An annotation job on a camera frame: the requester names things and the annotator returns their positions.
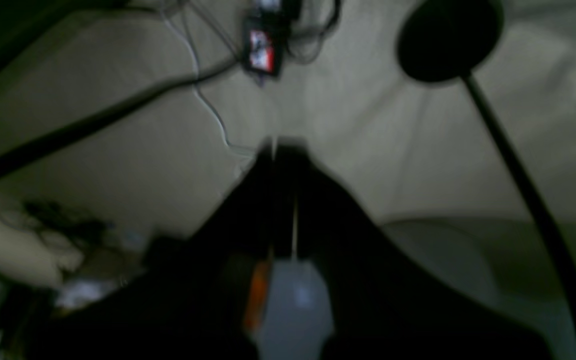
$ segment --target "white cable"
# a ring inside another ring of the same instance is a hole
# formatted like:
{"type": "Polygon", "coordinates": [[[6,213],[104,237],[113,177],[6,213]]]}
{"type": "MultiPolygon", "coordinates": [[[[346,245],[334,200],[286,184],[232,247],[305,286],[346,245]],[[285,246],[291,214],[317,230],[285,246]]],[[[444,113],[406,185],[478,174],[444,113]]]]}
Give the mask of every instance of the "white cable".
{"type": "MultiPolygon", "coordinates": [[[[186,23],[185,13],[183,12],[182,9],[182,24],[186,34],[184,34],[182,30],[180,30],[178,27],[174,25],[174,23],[172,23],[172,21],[170,21],[165,11],[166,8],[167,8],[166,0],[161,0],[161,7],[159,9],[159,14],[161,15],[161,18],[164,21],[166,27],[170,29],[170,31],[174,34],[174,36],[178,38],[190,52],[190,57],[192,57],[192,72],[197,78],[199,78],[201,74],[199,57],[197,55],[195,45],[193,44],[190,30],[188,29],[188,25],[186,23]]],[[[199,87],[199,84],[195,84],[192,86],[192,93],[194,93],[195,98],[197,98],[197,100],[201,102],[203,107],[208,112],[210,112],[215,121],[217,121],[219,129],[221,130],[221,138],[223,140],[224,145],[226,145],[226,147],[229,148],[229,150],[235,153],[236,155],[240,155],[241,157],[254,158],[256,156],[256,150],[254,150],[254,148],[234,145],[230,142],[230,140],[228,139],[228,133],[226,131],[226,125],[224,124],[224,119],[222,119],[222,116],[219,114],[217,109],[215,109],[214,105],[212,105],[210,101],[208,101],[208,99],[204,96],[204,94],[201,91],[201,88],[199,87]]]]}

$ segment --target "sticker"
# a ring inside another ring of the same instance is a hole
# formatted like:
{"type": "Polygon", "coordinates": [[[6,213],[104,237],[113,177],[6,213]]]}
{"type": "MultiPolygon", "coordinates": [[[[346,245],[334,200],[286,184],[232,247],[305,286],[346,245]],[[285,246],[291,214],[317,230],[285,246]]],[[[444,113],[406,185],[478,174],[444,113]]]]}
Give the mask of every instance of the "sticker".
{"type": "Polygon", "coordinates": [[[272,73],[275,69],[275,49],[267,32],[250,31],[250,64],[252,68],[272,73]]]}

